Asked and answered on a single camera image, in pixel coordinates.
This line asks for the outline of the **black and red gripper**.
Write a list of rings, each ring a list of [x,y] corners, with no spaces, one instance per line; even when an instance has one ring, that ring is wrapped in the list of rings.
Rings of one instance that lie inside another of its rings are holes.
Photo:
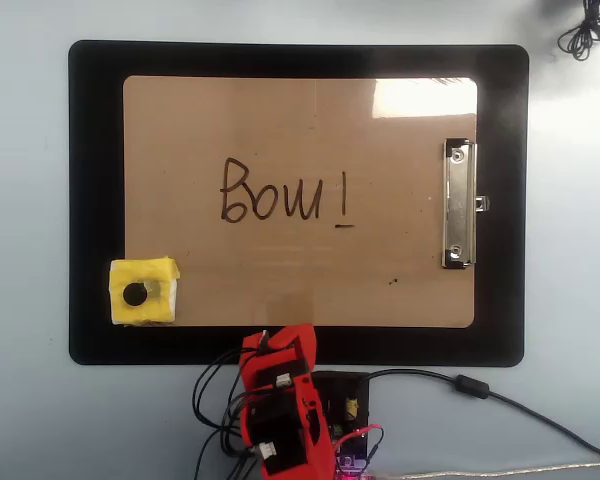
[[[278,332],[278,347],[268,330],[243,339],[239,365],[246,391],[276,386],[279,376],[294,379],[314,370],[317,339],[311,323],[284,327]]]

